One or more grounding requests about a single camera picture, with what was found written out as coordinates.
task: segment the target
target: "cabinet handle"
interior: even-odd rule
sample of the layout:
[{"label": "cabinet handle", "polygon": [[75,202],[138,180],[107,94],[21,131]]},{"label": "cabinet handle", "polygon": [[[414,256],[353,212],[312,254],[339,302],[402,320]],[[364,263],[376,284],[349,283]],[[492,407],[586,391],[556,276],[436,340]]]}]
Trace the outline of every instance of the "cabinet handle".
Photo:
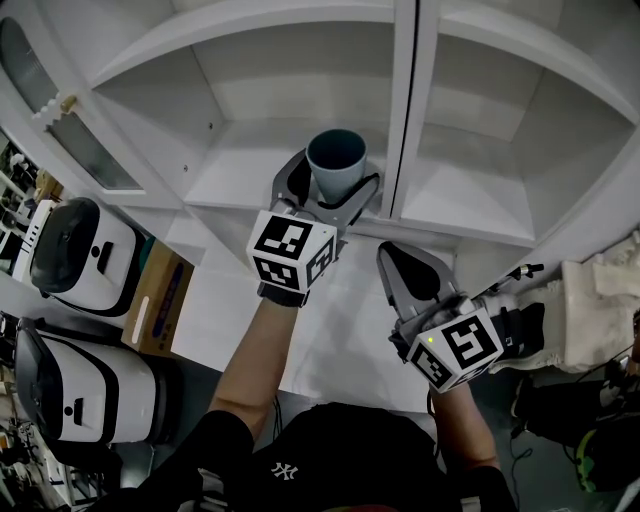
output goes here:
[{"label": "cabinet handle", "polygon": [[60,110],[62,111],[63,114],[68,114],[69,112],[71,112],[71,109],[77,102],[78,102],[78,98],[76,98],[74,95],[67,96],[60,103]]}]

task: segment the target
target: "gray cup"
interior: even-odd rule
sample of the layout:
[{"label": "gray cup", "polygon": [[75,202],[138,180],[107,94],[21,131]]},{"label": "gray cup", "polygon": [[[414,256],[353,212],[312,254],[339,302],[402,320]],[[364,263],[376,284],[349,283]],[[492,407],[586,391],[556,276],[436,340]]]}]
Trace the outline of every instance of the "gray cup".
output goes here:
[{"label": "gray cup", "polygon": [[335,204],[364,177],[367,145],[350,130],[328,130],[309,143],[307,160],[325,201]]}]

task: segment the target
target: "cabinet door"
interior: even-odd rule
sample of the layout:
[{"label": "cabinet door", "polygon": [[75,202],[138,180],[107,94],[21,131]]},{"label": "cabinet door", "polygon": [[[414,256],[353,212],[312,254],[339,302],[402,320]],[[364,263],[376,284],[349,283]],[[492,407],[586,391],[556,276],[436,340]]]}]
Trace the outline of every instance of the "cabinet door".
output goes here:
[{"label": "cabinet door", "polygon": [[105,202],[180,208],[180,199],[110,122],[51,34],[33,0],[5,2],[0,93]]}]

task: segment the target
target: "forearm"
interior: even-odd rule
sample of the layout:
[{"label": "forearm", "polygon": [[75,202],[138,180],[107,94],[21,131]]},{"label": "forearm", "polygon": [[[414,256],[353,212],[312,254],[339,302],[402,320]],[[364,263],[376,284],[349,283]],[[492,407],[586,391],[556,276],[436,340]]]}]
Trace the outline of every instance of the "forearm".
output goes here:
[{"label": "forearm", "polygon": [[263,299],[227,365],[209,410],[229,411],[260,435],[287,362],[298,308]]},{"label": "forearm", "polygon": [[468,471],[478,466],[499,468],[491,430],[471,395],[462,384],[441,395],[431,391],[438,427],[438,443],[447,467]]}]

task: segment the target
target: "person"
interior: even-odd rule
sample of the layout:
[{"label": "person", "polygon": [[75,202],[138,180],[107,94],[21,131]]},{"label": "person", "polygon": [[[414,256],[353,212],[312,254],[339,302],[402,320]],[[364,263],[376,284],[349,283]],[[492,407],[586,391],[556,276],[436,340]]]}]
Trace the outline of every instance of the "person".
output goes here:
[{"label": "person", "polygon": [[[154,512],[515,510],[494,439],[467,384],[432,391],[446,474],[438,469],[434,442],[410,419],[337,403],[299,414],[253,453],[298,315],[297,307],[281,305],[291,302],[277,302],[263,298],[209,412],[122,503]],[[118,510],[115,497],[91,510],[99,509]]]}]

